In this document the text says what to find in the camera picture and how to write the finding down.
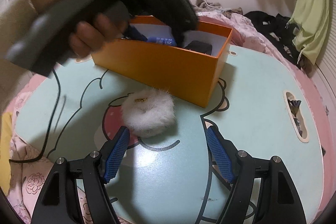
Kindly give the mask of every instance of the white fluffy scrunchie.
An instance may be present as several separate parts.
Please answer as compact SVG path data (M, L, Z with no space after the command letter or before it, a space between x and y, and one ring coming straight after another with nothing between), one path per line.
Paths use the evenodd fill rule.
M162 90L145 89L130 94L121 108L125 126L144 138L162 133L175 121L172 96Z

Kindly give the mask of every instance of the open cardboard box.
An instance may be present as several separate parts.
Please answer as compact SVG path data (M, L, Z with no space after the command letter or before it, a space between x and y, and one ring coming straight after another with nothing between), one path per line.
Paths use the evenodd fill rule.
M172 38L170 28L151 16L132 20L146 37ZM197 31L185 34L185 45L193 40L212 45L206 55L155 43L116 39L92 54L96 65L115 71L172 95L206 107L229 53L232 29L199 22Z

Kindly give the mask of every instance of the blue textured pad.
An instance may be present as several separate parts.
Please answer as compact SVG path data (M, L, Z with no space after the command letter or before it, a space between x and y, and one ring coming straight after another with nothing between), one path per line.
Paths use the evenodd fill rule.
M209 149L212 153L212 156L215 158L215 162L217 163L218 169L228 182L232 183L235 179L234 174L232 173L232 164L231 160L225 152L223 146L217 139L212 128L208 128L205 134Z
M109 183L110 179L115 178L117 175L119 166L129 143L129 131L126 130L122 133L119 140L115 144L109 158L106 161L106 171L104 175L105 183Z

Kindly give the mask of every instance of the sleeve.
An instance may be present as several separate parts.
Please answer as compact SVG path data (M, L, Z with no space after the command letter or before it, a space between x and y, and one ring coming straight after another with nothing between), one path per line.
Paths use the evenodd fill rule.
M19 80L27 73L27 70L5 60L4 56L13 43L27 32L36 16L31 0L11 0L0 11L0 113L4 112L17 91Z

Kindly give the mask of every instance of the pink bedsheet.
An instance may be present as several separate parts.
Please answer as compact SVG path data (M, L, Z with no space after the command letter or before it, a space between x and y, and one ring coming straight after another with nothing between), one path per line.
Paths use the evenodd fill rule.
M324 156L324 193L319 209L319 211L322 211L332 196L333 177L335 172L333 168L334 165L332 163L335 155L332 148L329 121L325 114L320 94L315 85L304 72L283 58L270 41L256 31L251 21L246 17L239 14L232 14L231 19L228 19L217 12L199 13L199 16L201 16L200 19L203 21L233 28L234 32L232 44L273 56L283 63L297 80L299 87L307 99L310 110L312 111L321 144L327 150L327 153ZM17 95L17 97L13 99L7 108L7 111L13 112L13 137L10 147L13 159L30 159L36 157L39 153L36 149L23 142L20 137L16 135L15 122L16 117L20 113L24 103L31 96L34 90L43 82L43 80L44 77L34 75L30 82ZM46 158L42 158L38 162L32 164L11 164L12 179L8 200L26 224L31 221L31 215L34 210L38 194L52 165L53 164ZM85 194L81 190L79 190L79 197L84 221L86 224L92 223L88 212ZM120 222L123 224L129 223L123 219L120 219Z

